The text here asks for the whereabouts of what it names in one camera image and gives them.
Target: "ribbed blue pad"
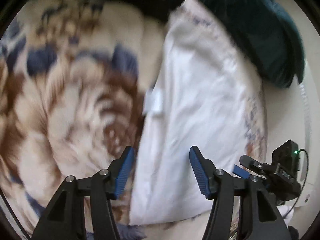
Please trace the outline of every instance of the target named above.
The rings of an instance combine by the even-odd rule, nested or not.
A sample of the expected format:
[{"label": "ribbed blue pad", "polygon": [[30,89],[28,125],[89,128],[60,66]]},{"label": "ribbed blue pad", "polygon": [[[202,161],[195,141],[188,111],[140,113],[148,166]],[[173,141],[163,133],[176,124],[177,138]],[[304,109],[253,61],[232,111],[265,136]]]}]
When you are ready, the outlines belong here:
[{"label": "ribbed blue pad", "polygon": [[134,149],[131,148],[124,163],[122,164],[118,177],[116,178],[116,185],[115,185],[116,198],[120,197],[124,191],[124,187],[125,187],[125,184],[127,183],[127,179],[131,171],[133,162],[134,162]]},{"label": "ribbed blue pad", "polygon": [[210,195],[209,180],[193,149],[190,149],[189,159],[190,159],[193,172],[196,176],[200,191],[203,195],[205,195],[206,198],[208,198]]},{"label": "ribbed blue pad", "polygon": [[237,176],[239,176],[240,178],[243,178],[243,179],[247,179],[250,176],[249,172],[247,172],[246,170],[240,168],[237,165],[233,166],[233,172],[232,173],[237,175]]}]

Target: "patterned blanket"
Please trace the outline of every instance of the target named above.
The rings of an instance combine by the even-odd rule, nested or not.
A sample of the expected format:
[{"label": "patterned blanket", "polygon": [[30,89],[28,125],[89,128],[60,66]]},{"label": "patterned blanket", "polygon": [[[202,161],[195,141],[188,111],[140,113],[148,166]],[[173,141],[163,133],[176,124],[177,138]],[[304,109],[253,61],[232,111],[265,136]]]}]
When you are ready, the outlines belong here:
[{"label": "patterned blanket", "polygon": [[[0,41],[0,187],[29,235],[66,176],[92,176],[137,148],[164,37],[137,8],[104,0],[31,0],[12,21]],[[247,153],[261,160],[260,97],[248,93],[245,118]],[[146,237],[127,225],[133,176],[112,202],[127,240]],[[93,239],[88,199],[85,223]]]}]

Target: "teal fabric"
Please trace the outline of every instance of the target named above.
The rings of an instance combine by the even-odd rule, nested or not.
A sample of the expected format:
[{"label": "teal fabric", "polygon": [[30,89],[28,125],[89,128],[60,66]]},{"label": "teal fabric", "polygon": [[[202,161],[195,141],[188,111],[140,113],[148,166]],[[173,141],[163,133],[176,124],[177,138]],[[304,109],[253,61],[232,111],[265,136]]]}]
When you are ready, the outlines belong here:
[{"label": "teal fabric", "polygon": [[303,80],[304,51],[293,20],[273,0],[199,0],[225,25],[259,74],[280,88]]}]

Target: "cable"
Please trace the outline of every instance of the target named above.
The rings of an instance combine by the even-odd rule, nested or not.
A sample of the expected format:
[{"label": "cable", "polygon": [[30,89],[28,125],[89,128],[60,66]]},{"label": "cable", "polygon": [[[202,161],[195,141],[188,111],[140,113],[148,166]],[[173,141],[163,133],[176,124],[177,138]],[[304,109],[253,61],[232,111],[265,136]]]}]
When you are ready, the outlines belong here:
[{"label": "cable", "polygon": [[298,154],[299,154],[300,152],[305,152],[306,157],[307,157],[307,173],[306,173],[306,178],[304,179],[304,182],[303,182],[303,185],[302,185],[302,188],[301,188],[301,191],[300,191],[299,196],[297,197],[296,201],[294,202],[294,204],[292,205],[292,207],[290,208],[290,210],[282,217],[283,219],[285,219],[285,218],[287,217],[287,215],[289,215],[289,213],[292,211],[292,209],[293,209],[293,208],[295,207],[295,205],[297,204],[297,202],[298,202],[298,200],[299,200],[299,198],[300,198],[300,196],[301,196],[301,193],[302,193],[302,191],[303,191],[304,185],[305,185],[306,182],[307,182],[307,177],[308,177],[308,172],[309,172],[309,154],[308,154],[308,152],[307,152],[305,149],[299,150]]}]

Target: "metal screw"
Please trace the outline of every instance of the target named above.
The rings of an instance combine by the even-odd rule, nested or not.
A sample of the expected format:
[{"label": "metal screw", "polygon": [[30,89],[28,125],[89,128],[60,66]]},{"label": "metal screw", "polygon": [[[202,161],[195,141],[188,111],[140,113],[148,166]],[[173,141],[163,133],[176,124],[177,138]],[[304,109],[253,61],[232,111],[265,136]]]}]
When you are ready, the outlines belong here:
[{"label": "metal screw", "polygon": [[216,173],[221,176],[221,175],[224,174],[224,170],[223,169],[217,169]]},{"label": "metal screw", "polygon": [[66,177],[66,182],[72,182],[75,179],[74,176],[68,176]]},{"label": "metal screw", "polygon": [[99,171],[99,174],[104,176],[104,175],[107,175],[109,173],[109,171],[107,169],[103,169],[101,171]]},{"label": "metal screw", "polygon": [[253,181],[253,182],[257,182],[259,179],[256,175],[250,175],[250,179]]}]

